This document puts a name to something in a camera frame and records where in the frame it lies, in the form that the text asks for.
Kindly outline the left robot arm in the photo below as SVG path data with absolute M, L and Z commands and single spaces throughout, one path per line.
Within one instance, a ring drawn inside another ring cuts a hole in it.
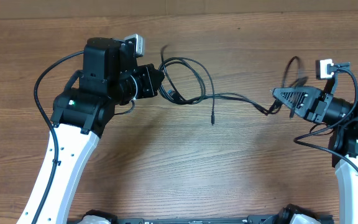
M 66 223 L 85 165 L 117 105 L 157 96 L 164 74 L 152 64 L 138 65 L 145 54 L 138 34 L 122 40 L 88 39 L 83 67 L 53 101 L 53 113 L 41 111 L 49 128 L 44 161 L 19 223 Z

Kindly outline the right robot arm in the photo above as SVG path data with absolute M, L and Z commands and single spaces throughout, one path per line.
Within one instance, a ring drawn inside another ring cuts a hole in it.
M 358 100 L 350 103 L 334 97 L 336 84 L 320 90 L 312 86 L 276 88 L 273 97 L 314 124 L 325 124 L 332 135 L 325 147 L 339 186 L 339 220 L 358 223 Z

